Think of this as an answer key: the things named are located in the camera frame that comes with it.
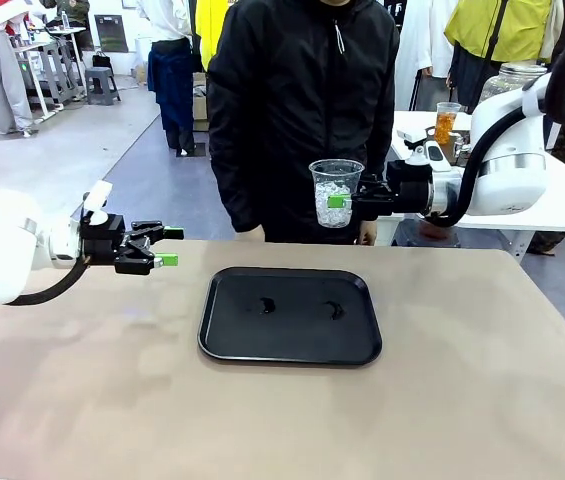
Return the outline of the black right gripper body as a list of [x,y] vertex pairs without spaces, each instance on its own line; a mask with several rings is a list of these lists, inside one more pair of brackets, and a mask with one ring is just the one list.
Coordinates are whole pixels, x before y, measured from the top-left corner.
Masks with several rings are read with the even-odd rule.
[[410,165],[404,160],[389,161],[386,181],[391,192],[393,213],[420,213],[428,210],[433,170],[429,164]]

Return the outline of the person's left hand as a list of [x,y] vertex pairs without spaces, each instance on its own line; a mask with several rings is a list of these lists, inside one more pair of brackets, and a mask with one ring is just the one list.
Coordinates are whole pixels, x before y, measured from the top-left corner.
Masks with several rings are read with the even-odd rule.
[[362,221],[360,223],[356,244],[361,246],[374,246],[377,239],[377,232],[376,221]]

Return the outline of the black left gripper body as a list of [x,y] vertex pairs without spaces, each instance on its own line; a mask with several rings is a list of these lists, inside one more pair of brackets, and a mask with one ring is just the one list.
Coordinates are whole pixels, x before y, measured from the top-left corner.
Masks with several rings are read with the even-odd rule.
[[92,220],[92,214],[80,219],[82,254],[89,264],[113,264],[126,234],[124,217],[106,214],[105,221],[99,225]]

